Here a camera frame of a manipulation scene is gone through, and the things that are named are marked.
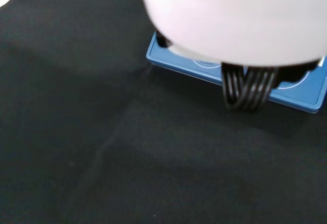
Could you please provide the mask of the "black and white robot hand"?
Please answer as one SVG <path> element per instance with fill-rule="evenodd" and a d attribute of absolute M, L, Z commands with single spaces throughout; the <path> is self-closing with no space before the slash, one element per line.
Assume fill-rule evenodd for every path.
<path fill-rule="evenodd" d="M 225 105 L 259 109 L 284 82 L 326 75 L 326 0 L 143 0 L 155 40 L 218 63 Z"/>

